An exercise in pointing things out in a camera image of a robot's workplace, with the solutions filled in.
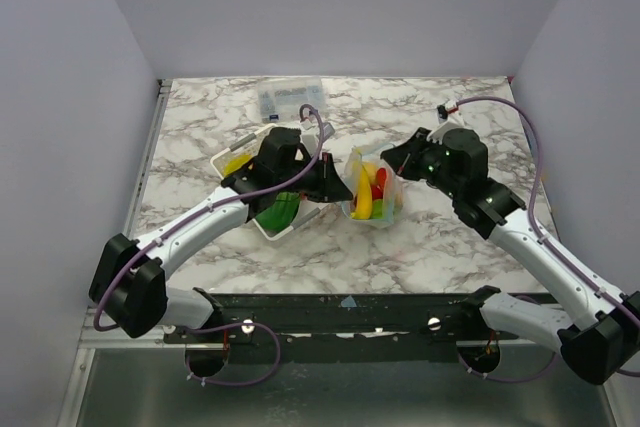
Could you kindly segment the clear zip top bag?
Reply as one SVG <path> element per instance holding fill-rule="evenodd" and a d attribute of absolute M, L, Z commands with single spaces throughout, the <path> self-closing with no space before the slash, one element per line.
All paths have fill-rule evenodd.
<path fill-rule="evenodd" d="M 392 144 L 354 147 L 344 167 L 343 180 L 352 199 L 341 204 L 344 215 L 356 224 L 388 228 L 403 209 L 403 190 L 395 171 L 381 154 Z"/>

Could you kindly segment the yellow toy lemon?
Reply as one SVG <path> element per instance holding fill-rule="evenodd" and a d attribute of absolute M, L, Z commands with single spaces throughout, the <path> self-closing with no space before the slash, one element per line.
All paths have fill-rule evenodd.
<path fill-rule="evenodd" d="M 363 162 L 362 163 L 362 168 L 364 169 L 367 178 L 369 180 L 369 183 L 371 185 L 376 185 L 378 183 L 378 171 L 380 170 L 380 167 L 378 165 L 376 165 L 375 163 L 372 162 Z"/>

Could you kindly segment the red toy apple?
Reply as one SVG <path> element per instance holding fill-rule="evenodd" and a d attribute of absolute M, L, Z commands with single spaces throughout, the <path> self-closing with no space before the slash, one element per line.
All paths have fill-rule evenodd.
<path fill-rule="evenodd" d="M 384 197 L 384 193 L 386 190 L 387 183 L 387 170 L 385 168 L 380 168 L 378 171 L 378 183 L 376 185 L 371 185 L 371 193 L 372 199 L 382 199 Z"/>

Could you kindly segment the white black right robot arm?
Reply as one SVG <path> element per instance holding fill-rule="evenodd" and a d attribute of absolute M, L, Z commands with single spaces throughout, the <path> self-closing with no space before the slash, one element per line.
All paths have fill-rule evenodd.
<path fill-rule="evenodd" d="M 424 128 L 380 155 L 401 178 L 447 195 L 456 216 L 500 247 L 560 305 L 553 310 L 496 288 L 478 294 L 485 325 L 558 353 L 582 380 L 604 384 L 639 351 L 639 295 L 626 294 L 585 266 L 536 220 L 533 210 L 488 173 L 488 149 L 469 129 L 433 141 Z"/>

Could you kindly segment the yellow toy banana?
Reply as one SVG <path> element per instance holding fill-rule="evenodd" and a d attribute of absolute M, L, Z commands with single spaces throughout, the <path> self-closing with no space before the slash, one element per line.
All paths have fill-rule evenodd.
<path fill-rule="evenodd" d="M 351 213 L 351 218 L 355 220 L 368 220 L 371 217 L 372 203 L 371 184 L 369 183 L 367 175 L 361 164 L 358 176 L 355 208 Z"/>

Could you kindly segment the yellow toy starfruit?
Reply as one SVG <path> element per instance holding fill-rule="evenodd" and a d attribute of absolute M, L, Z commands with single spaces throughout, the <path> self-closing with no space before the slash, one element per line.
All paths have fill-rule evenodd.
<path fill-rule="evenodd" d="M 223 169 L 223 177 L 227 178 L 234 172 L 240 170 L 252 169 L 252 157 L 248 154 L 243 154 L 232 158 Z"/>

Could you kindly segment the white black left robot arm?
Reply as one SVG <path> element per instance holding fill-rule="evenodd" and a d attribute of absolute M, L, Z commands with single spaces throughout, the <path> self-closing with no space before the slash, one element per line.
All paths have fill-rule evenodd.
<path fill-rule="evenodd" d="M 272 128 L 255 156 L 185 214 L 137 239 L 117 234 L 106 243 L 89 288 L 95 330 L 107 331 L 103 315 L 131 338 L 158 325 L 188 330 L 213 325 L 213 298 L 198 288 L 170 289 L 169 278 L 213 240 L 274 205 L 282 192 L 316 203 L 353 197 L 330 153 L 309 152 L 298 129 Z"/>

